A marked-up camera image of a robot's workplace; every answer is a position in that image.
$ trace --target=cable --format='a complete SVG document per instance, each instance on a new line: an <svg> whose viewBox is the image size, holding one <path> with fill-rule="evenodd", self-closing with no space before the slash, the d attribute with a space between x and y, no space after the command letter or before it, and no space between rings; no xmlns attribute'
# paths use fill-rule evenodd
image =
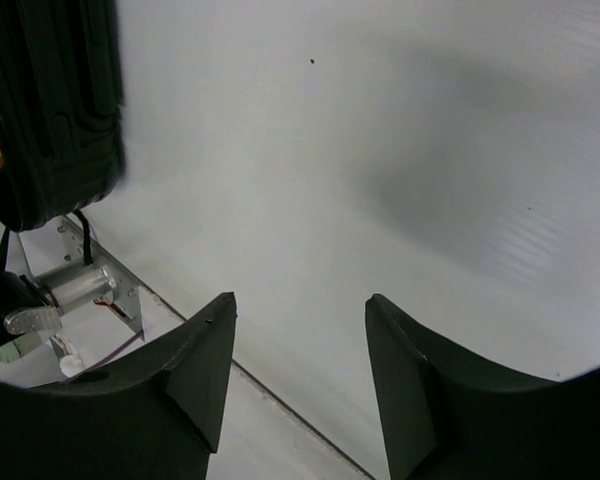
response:
<svg viewBox="0 0 600 480"><path fill-rule="evenodd" d="M9 257L9 237L11 232L8 228L4 229L0 239L0 273L7 270L7 258Z"/></svg>
<svg viewBox="0 0 600 480"><path fill-rule="evenodd" d="M84 216L80 210L73 212L80 223L82 224L82 258L84 259L85 265L93 264L93 256L91 254L91 225L89 220Z"/></svg>

